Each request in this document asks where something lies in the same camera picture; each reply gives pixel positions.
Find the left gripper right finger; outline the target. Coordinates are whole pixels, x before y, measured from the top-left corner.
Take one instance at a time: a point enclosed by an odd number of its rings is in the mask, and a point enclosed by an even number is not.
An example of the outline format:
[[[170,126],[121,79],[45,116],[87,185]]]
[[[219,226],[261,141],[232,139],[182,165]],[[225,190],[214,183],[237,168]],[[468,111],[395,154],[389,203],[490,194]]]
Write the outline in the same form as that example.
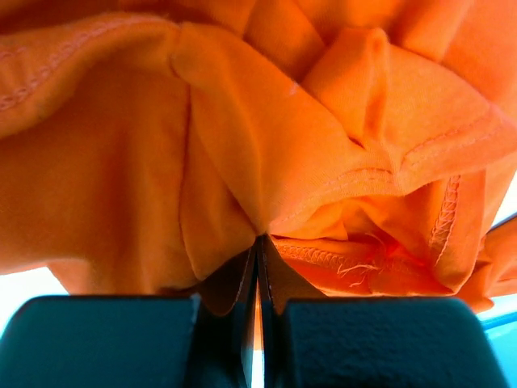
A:
[[[291,300],[326,297],[282,259],[269,235],[257,240],[257,264],[261,303],[276,315],[281,315]]]

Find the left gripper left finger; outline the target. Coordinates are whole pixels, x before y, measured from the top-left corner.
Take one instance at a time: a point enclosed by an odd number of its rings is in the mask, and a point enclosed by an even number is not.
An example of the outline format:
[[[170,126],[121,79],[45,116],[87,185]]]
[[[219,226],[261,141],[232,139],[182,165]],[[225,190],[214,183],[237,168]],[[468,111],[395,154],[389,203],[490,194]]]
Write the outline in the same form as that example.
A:
[[[203,305],[215,316],[244,310],[248,303],[256,246],[234,256],[197,286]]]

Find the orange t-shirt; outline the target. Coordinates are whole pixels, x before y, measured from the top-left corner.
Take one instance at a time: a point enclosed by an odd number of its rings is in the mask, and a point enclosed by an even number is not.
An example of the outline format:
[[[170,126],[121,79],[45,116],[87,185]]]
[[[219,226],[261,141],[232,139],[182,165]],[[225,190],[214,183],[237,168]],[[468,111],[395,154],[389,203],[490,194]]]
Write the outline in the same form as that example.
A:
[[[188,289],[269,234],[334,296],[516,291],[513,1],[4,1],[1,271]]]

